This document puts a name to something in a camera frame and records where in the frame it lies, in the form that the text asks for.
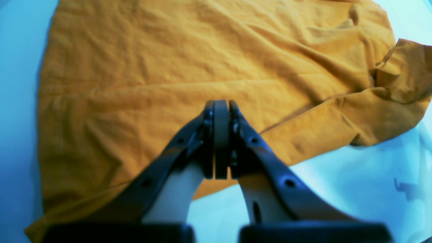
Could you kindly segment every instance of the light blue background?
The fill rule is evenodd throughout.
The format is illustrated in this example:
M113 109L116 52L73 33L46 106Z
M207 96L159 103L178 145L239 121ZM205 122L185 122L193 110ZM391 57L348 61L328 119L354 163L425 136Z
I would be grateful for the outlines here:
M396 38L432 45L423 0L377 0ZM0 0L0 243L27 243L23 229L41 216L37 165L38 73L57 0ZM432 235L432 111L417 128L378 146L344 147L292 169L317 194L364 220L384 221L397 243ZM408 200L409 183L423 191ZM233 243L248 216L238 185L194 201L188 221L199 243Z

